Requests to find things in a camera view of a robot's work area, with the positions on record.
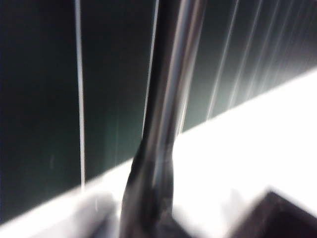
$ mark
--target dark green wall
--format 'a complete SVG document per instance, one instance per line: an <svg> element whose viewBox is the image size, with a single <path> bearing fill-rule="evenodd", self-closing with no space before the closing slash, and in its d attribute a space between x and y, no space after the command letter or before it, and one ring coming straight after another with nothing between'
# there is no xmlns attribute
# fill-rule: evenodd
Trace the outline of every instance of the dark green wall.
<svg viewBox="0 0 317 238"><path fill-rule="evenodd" d="M74 6L1 1L1 220L80 183Z"/></svg>

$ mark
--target metal rod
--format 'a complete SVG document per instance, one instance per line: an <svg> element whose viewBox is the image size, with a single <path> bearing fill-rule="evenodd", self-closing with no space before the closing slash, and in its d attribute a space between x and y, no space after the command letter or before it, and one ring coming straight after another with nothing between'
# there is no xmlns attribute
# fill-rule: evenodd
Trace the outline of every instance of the metal rod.
<svg viewBox="0 0 317 238"><path fill-rule="evenodd" d="M157 237L171 214L172 148L184 112L205 0L160 0L144 132L123 197L120 237Z"/></svg>

